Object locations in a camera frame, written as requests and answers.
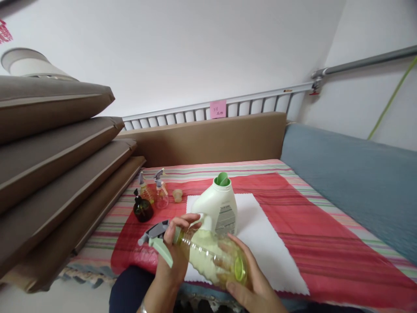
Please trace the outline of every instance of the white bed frame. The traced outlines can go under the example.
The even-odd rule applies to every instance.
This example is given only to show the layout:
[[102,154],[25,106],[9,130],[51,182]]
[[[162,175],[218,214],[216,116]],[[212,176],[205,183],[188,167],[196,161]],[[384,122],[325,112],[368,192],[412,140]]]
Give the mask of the white bed frame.
[[[313,82],[262,93],[226,99],[226,116],[235,117],[264,112],[286,112],[288,120],[296,120],[306,91]],[[152,111],[123,118],[123,130],[158,127],[210,119],[210,102],[167,110]]]

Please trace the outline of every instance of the bottle stopper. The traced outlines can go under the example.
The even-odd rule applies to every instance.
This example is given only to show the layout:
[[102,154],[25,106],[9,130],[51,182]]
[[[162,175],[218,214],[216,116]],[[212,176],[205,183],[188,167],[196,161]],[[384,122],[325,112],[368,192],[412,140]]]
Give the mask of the bottle stopper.
[[174,201],[176,203],[180,203],[182,201],[182,190],[181,189],[175,189],[172,192],[172,196],[174,197]]

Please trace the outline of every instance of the red cloth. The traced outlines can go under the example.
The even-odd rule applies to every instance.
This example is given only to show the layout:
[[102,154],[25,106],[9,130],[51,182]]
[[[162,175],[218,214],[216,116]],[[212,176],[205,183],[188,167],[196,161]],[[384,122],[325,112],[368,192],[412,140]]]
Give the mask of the red cloth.
[[[296,262],[314,301],[334,301],[375,308],[409,310],[417,299],[417,284],[350,230],[311,203],[278,174],[231,178],[235,193],[252,193]],[[212,180],[168,183],[169,206],[155,210],[148,223],[132,213],[112,255],[119,274],[129,265],[156,271],[157,252],[137,240],[152,225],[185,214],[186,197],[203,193]],[[171,193],[183,190],[183,202]]]

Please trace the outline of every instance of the green cable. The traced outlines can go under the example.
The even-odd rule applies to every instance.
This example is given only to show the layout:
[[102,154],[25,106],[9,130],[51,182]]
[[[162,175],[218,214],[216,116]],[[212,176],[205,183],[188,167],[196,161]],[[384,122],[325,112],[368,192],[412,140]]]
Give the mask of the green cable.
[[387,103],[387,106],[385,107],[385,109],[382,111],[381,116],[379,116],[379,119],[377,121],[377,123],[375,124],[374,129],[371,131],[371,133],[368,136],[367,140],[370,140],[372,138],[372,136],[374,135],[375,131],[378,129],[379,124],[381,124],[382,119],[384,118],[385,113],[388,111],[388,109],[391,106],[392,101],[394,100],[395,96],[397,95],[397,92],[400,90],[401,85],[403,84],[405,78],[407,77],[408,73],[410,73],[411,69],[414,67],[414,65],[416,65],[417,63],[417,57],[415,57],[415,59],[411,62],[410,66],[408,67],[407,71],[404,73],[403,77],[401,78],[400,82],[397,85],[397,88],[395,88],[394,93],[392,94],[390,100]]

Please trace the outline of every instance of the white lamp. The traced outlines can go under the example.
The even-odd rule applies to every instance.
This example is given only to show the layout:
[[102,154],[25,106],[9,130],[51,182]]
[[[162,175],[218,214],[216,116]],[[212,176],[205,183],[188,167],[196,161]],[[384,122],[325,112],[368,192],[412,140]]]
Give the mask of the white lamp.
[[53,66],[43,54],[32,49],[16,48],[6,51],[1,57],[1,65],[12,76],[76,80]]

